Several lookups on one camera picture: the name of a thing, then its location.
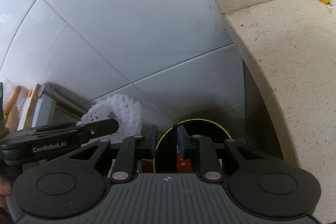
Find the white tile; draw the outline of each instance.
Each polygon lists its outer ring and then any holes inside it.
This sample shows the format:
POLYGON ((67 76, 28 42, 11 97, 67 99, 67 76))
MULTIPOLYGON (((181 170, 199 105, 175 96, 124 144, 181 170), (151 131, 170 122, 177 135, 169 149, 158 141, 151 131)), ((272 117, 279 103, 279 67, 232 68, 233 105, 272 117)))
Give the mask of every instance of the white tile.
POLYGON ((0 0, 0 66, 23 18, 35 0, 0 0))
POLYGON ((234 45, 134 83, 175 121, 202 117, 245 100, 243 62, 234 45))
POLYGON ((232 138, 245 141, 245 103, 207 115, 204 118, 219 123, 227 129, 232 138))
POLYGON ((47 0, 130 81, 228 45, 214 0, 47 0))
POLYGON ((26 87, 46 81, 91 101, 129 81, 45 0, 37 0, 17 32, 0 72, 26 87))
MULTIPOLYGON (((145 94, 143 94, 138 88, 132 84, 124 86, 114 92, 111 92, 97 100, 103 100, 107 97, 111 97, 115 93, 126 94, 128 97, 135 101, 139 101, 142 107, 142 132, 147 132, 152 124, 155 124, 158 128, 168 127, 175 122, 165 114, 159 107, 157 107, 145 94)), ((97 100, 92 103, 86 104, 86 107, 90 107, 97 100)))

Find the speckled beige countertop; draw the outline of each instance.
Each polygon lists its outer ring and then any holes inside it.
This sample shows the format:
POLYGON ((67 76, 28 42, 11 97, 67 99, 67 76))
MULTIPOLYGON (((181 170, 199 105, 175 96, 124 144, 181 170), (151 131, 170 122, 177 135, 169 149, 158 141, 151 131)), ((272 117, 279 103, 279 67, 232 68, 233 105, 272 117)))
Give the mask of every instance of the speckled beige countertop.
POLYGON ((285 161, 321 184, 315 217, 336 221, 336 0, 217 1, 285 161))

